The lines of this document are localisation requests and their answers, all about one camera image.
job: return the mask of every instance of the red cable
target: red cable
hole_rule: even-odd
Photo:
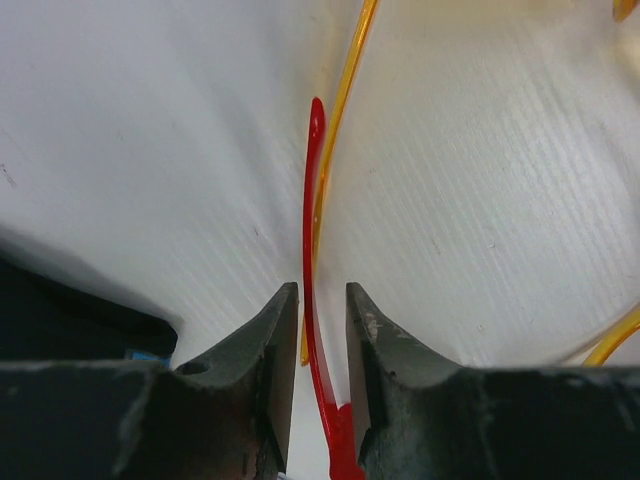
[[[338,409],[333,394],[327,359],[313,290],[313,222],[316,174],[325,134],[324,107],[319,98],[311,103],[307,164],[304,175],[302,213],[302,273],[304,284],[304,318],[311,363],[311,377],[318,401],[322,427],[329,446],[329,476],[332,480],[365,480],[357,464],[351,404]]]

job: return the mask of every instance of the yellow object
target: yellow object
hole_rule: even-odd
[[[318,168],[319,179],[318,185],[316,185],[316,198],[314,202],[313,210],[313,270],[315,272],[316,263],[318,260],[318,243],[320,240],[320,229],[322,228],[322,212],[324,209],[324,200],[327,194],[327,186],[329,184],[329,174],[331,172],[331,159],[333,157],[333,149],[338,137],[338,130],[342,122],[342,114],[344,113],[344,107],[347,104],[347,98],[351,91],[351,85],[356,75],[358,63],[362,56],[362,51],[367,40],[367,34],[369,33],[369,27],[373,20],[373,14],[375,13],[378,0],[365,0],[360,11],[360,18],[358,19],[358,25],[356,26],[356,32],[351,40],[351,46],[349,47],[349,54],[347,55],[347,61],[345,62],[344,69],[342,70],[342,78],[340,79],[340,86],[338,87],[338,94],[336,95],[336,101],[333,105],[333,111],[329,118],[329,128],[327,130],[327,136],[325,139],[324,147],[322,149],[322,156],[320,157],[320,166]],[[300,348],[300,363],[304,366],[309,363],[309,348],[307,346],[307,331],[306,328],[302,329],[302,344]]]
[[[621,22],[638,6],[638,0],[613,0],[613,19]]]
[[[605,334],[604,338],[591,352],[591,355],[584,361],[584,365],[598,366],[604,364],[611,354],[615,352],[616,348],[638,330],[640,330],[640,306],[634,308]]]

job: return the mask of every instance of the white surface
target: white surface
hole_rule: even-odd
[[[0,238],[179,328],[181,363],[300,279],[308,110],[359,0],[0,2]],[[640,19],[605,0],[381,0],[318,278],[465,363],[552,361],[640,292]],[[293,478],[327,476],[308,370]]]

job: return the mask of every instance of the black object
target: black object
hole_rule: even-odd
[[[166,321],[74,290],[0,259],[0,360],[166,358]]]
[[[356,452],[369,480],[640,478],[640,369],[471,369],[347,285]]]
[[[1,363],[0,478],[275,479],[287,463],[297,320],[297,286],[285,284],[176,372]]]

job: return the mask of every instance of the red wire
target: red wire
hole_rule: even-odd
[[[313,223],[315,220],[313,202],[325,128],[324,107],[319,98],[314,98],[311,103],[311,118],[309,120],[302,213],[302,276],[305,329],[307,331],[313,387],[318,401],[322,427],[329,446],[329,476],[332,480],[364,480],[364,472],[358,467],[356,461],[351,404],[343,405],[338,409],[333,394],[327,359],[322,347],[313,289]]]

